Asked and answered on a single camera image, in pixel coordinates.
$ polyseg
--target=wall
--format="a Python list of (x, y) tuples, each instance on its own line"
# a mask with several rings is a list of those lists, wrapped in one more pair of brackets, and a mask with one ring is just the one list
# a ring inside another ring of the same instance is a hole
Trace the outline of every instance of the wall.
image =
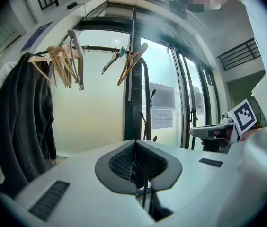
[(254, 73), (252, 75), (248, 75), (242, 77), (240, 79), (231, 81), (227, 83), (229, 93), (232, 100), (232, 107), (234, 108), (239, 103), (241, 103), (244, 99), (249, 99), (249, 103), (256, 115), (256, 118), (261, 120), (261, 126), (267, 126), (266, 119), (264, 117), (263, 112), (260, 111), (259, 105), (254, 99), (250, 99), (252, 96), (253, 88), (261, 81), (261, 79), (265, 76), (265, 71), (262, 70), (260, 72)]
[[(66, 9), (64, 6), (53, 8), (47, 16), (42, 16), (42, 20), (32, 27), (24, 36), (20, 37), (9, 48), (7, 48), (0, 59), (0, 65), (10, 61), (18, 61), (22, 54), (26, 52), (36, 53), (37, 51), (46, 50), (50, 45), (60, 45), (60, 42), (67, 35), (67, 30), (72, 29), (85, 15), (95, 7), (106, 0), (76, 0), (78, 3), (86, 3), (72, 9)], [(28, 51), (21, 52), (21, 49), (40, 27), (47, 23), (52, 24), (35, 40)]]
[(226, 82), (230, 82), (263, 70), (265, 70), (265, 68), (262, 57), (258, 57), (255, 60), (248, 61), (223, 72), (223, 78)]
[(117, 85), (126, 57), (101, 75), (111, 54), (89, 52), (84, 56), (84, 90), (77, 84), (65, 88), (58, 78), (52, 87), (53, 134), (57, 153), (69, 157), (123, 141), (124, 85)]
[(245, 5), (228, 1), (218, 10), (195, 14), (211, 31), (209, 46), (214, 57), (254, 37)]
[(208, 47), (209, 42), (206, 43), (205, 41), (206, 39), (208, 40), (208, 37), (206, 35), (203, 35), (203, 37), (201, 37), (201, 35), (196, 35), (196, 40), (202, 47), (207, 57), (209, 66), (212, 69), (219, 96), (220, 112), (228, 112), (231, 109), (231, 98), (226, 85), (226, 81), (222, 76), (223, 72), (221, 67), (218, 65), (216, 58), (213, 56), (212, 51)]
[(9, 4), (23, 26), (23, 31), (20, 31), (20, 34), (26, 34), (27, 31), (36, 25), (36, 20), (33, 17), (26, 0), (9, 0)]

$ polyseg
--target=black coat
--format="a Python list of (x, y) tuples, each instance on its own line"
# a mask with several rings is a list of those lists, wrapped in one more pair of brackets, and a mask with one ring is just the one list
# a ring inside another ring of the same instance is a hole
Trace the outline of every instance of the black coat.
[[(15, 196), (49, 169), (56, 158), (53, 103), (48, 81), (27, 62), (26, 53), (0, 90), (0, 166), (4, 191)], [(48, 75), (47, 62), (38, 62)]]

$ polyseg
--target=clothes hanger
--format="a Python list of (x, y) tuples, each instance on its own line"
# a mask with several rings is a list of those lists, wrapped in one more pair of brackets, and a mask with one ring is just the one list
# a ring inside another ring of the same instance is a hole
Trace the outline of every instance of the clothes hanger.
[(37, 69), (38, 72), (41, 73), (41, 75), (42, 75), (43, 77), (45, 77), (50, 83), (52, 83), (55, 87), (57, 87), (56, 81), (55, 81), (55, 80), (54, 80), (54, 82), (51, 81), (51, 80), (48, 78), (48, 76), (46, 76), (46, 75), (41, 71), (41, 69), (37, 66), (36, 62), (41, 62), (41, 61), (47, 61), (47, 62), (49, 62), (49, 61), (52, 61), (52, 59), (51, 59), (51, 58), (46, 58), (46, 57), (41, 57), (41, 56), (32, 56), (32, 57), (30, 57), (30, 58), (28, 59), (28, 62), (32, 63), (33, 66)]
[[(148, 44), (147, 43), (143, 43), (141, 45), (140, 49), (137, 52), (135, 52), (132, 56), (131, 56), (131, 52), (128, 53), (126, 63), (124, 65), (123, 71), (122, 71), (122, 73), (120, 75), (120, 79), (118, 81), (118, 86), (121, 85), (121, 83), (123, 82), (123, 80), (129, 74), (129, 72), (131, 71), (131, 69), (136, 65), (136, 63), (139, 61), (139, 59), (145, 53), (145, 51), (147, 50), (147, 48), (148, 48)], [(125, 72), (126, 67), (127, 67), (128, 63), (130, 63), (131, 60), (134, 60), (134, 61), (130, 64), (128, 70)]]
[(47, 48), (47, 51), (49, 53), (49, 56), (52, 59), (53, 62), (53, 70), (56, 69), (59, 77), (61, 78), (62, 83), (64, 84), (65, 87), (70, 86), (70, 82), (66, 77), (66, 73), (64, 71), (64, 68), (62, 66), (60, 58), (57, 56), (59, 53), (59, 50), (57, 49), (58, 47), (55, 46), (50, 46)]
[[(72, 55), (70, 48), (67, 44), (63, 44), (61, 47), (50, 46), (47, 48), (49, 53), (48, 57), (43, 56), (32, 56), (28, 59), (28, 62), (31, 62), (33, 66), (44, 76), (50, 83), (57, 87), (56, 83), (56, 73), (61, 78), (62, 83), (65, 87), (71, 88), (71, 78), (72, 76), (75, 78), (75, 82), (78, 82), (78, 77), (76, 76), (76, 70), (73, 68)], [(73, 51), (74, 59), (79, 59), (79, 53), (77, 51)], [(50, 80), (36, 65), (36, 62), (52, 62), (53, 63), (53, 78), (54, 82)]]
[(118, 59), (118, 58), (121, 58), (126, 50), (130, 47), (130, 44), (128, 44), (127, 46), (125, 46), (123, 48), (123, 46), (121, 47), (121, 49), (118, 51), (118, 53), (116, 53), (116, 50), (115, 50), (115, 54), (113, 55), (113, 57), (111, 58), (111, 60), (106, 64), (105, 67), (103, 67), (103, 70), (102, 70), (102, 74), (103, 75), (105, 73), (105, 71)]
[(74, 64), (74, 50), (72, 48), (72, 43), (74, 43), (75, 48), (78, 52), (78, 84), (79, 84), (79, 90), (84, 90), (84, 81), (83, 81), (83, 71), (84, 71), (84, 63), (83, 63), (83, 50), (81, 47), (81, 44), (79, 42), (78, 36), (76, 32), (73, 29), (68, 30), (68, 35), (71, 38), (69, 46), (70, 46), (70, 52), (71, 52), (71, 58), (74, 68), (76, 69), (76, 66)]

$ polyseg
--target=cable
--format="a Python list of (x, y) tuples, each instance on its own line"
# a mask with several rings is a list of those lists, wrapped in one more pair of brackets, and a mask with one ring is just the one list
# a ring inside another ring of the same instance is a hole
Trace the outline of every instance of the cable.
[(145, 208), (147, 190), (148, 190), (148, 180), (147, 180), (147, 177), (144, 175), (144, 194), (143, 194), (143, 202), (142, 202), (143, 208)]
[(257, 105), (258, 105), (258, 107), (259, 107), (259, 109), (260, 109), (260, 120), (259, 120), (259, 123), (258, 123), (258, 126), (260, 126), (261, 120), (262, 120), (262, 110), (261, 110), (260, 104), (258, 104), (257, 100), (255, 98), (253, 98), (253, 97), (248, 98), (247, 101), (249, 101), (250, 99), (255, 100)]
[(140, 116), (143, 118), (143, 120), (144, 120), (144, 137), (143, 137), (143, 140), (145, 139), (145, 137), (146, 137), (146, 127), (147, 127), (147, 123), (146, 123), (146, 120), (145, 120), (145, 118), (144, 118), (144, 114), (143, 114), (143, 112), (141, 111), (141, 110), (139, 110), (139, 113), (140, 113)]

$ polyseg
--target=clothing rack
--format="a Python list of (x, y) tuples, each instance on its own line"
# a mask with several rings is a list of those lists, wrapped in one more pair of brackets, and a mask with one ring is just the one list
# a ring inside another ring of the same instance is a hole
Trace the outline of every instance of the clothing rack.
[[(113, 47), (104, 47), (104, 46), (82, 46), (83, 51), (85, 52), (101, 52), (101, 53), (118, 53), (120, 49)], [(42, 51), (35, 54), (35, 56), (41, 56), (48, 54), (48, 51)], [(151, 106), (150, 106), (150, 92), (149, 92), (149, 76), (148, 76), (148, 67), (146, 61), (141, 57), (140, 61), (144, 67), (144, 76), (145, 76), (145, 98), (146, 98), (146, 139), (151, 140)]]

